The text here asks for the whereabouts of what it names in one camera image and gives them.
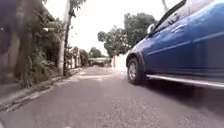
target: car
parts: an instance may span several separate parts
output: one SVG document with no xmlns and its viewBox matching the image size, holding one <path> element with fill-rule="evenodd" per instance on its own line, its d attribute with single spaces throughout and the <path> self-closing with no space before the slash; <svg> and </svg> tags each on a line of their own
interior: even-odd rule
<svg viewBox="0 0 224 128">
<path fill-rule="evenodd" d="M 182 0 L 148 30 L 127 56 L 130 83 L 224 87 L 224 0 Z"/>
</svg>

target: narrow street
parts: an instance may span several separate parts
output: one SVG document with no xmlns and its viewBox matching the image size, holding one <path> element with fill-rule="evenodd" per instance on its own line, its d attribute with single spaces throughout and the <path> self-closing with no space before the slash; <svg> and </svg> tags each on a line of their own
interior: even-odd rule
<svg viewBox="0 0 224 128">
<path fill-rule="evenodd" d="M 133 86 L 124 73 L 100 67 L 86 68 L 61 84 L 15 111 L 0 113 L 6 128 L 224 126 L 224 91 L 207 90 L 210 95 L 200 98 L 180 84 Z"/>
</svg>

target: car door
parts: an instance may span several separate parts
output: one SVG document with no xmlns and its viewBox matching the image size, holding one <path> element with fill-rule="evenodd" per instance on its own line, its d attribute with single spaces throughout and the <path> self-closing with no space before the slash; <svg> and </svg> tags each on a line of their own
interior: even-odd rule
<svg viewBox="0 0 224 128">
<path fill-rule="evenodd" d="M 224 1 L 190 0 L 189 72 L 203 76 L 224 76 Z"/>
<path fill-rule="evenodd" d="M 183 68 L 178 47 L 189 41 L 189 9 L 186 0 L 179 4 L 182 6 L 173 11 L 151 36 L 154 44 L 143 51 L 147 70 L 174 72 Z"/>
</svg>

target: tire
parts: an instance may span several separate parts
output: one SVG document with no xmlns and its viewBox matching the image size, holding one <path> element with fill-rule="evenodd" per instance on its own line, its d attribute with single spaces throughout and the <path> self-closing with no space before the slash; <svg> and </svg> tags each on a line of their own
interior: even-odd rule
<svg viewBox="0 0 224 128">
<path fill-rule="evenodd" d="M 145 73 L 137 58 L 133 58 L 128 62 L 127 76 L 128 81 L 133 85 L 141 85 L 144 83 Z"/>
</svg>

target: tree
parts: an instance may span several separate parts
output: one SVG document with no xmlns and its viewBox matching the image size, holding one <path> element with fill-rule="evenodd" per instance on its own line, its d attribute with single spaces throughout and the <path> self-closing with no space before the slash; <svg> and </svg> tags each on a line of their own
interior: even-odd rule
<svg viewBox="0 0 224 128">
<path fill-rule="evenodd" d="M 138 13 L 124 15 L 124 29 L 114 27 L 109 32 L 100 31 L 98 40 L 104 42 L 109 57 L 125 54 L 147 35 L 149 25 L 155 22 L 152 15 Z"/>
<path fill-rule="evenodd" d="M 72 17 L 76 17 L 75 15 L 75 10 L 79 10 L 81 8 L 81 5 L 84 4 L 86 0 L 70 0 L 70 7 L 69 7 L 69 17 L 68 17 L 68 22 L 66 24 L 65 28 L 65 35 L 63 37 L 63 40 L 60 44 L 60 50 L 59 50 L 59 59 L 58 59 L 58 69 L 61 75 L 65 75 L 65 67 L 66 67 L 66 61 L 64 57 L 64 53 L 67 50 L 67 45 L 68 45 L 68 34 L 70 30 L 70 25 L 71 25 L 71 19 Z"/>
<path fill-rule="evenodd" d="M 125 14 L 124 28 L 127 33 L 128 44 L 131 48 L 145 38 L 149 25 L 154 22 L 154 17 L 145 13 L 138 13 L 137 15 Z"/>
<path fill-rule="evenodd" d="M 83 49 L 80 49 L 80 59 L 81 59 L 81 65 L 82 66 L 86 66 L 88 64 L 89 55 Z"/>
<path fill-rule="evenodd" d="M 91 58 L 97 58 L 97 57 L 102 57 L 102 53 L 99 49 L 92 47 L 90 52 L 89 52 L 89 56 Z"/>
</svg>

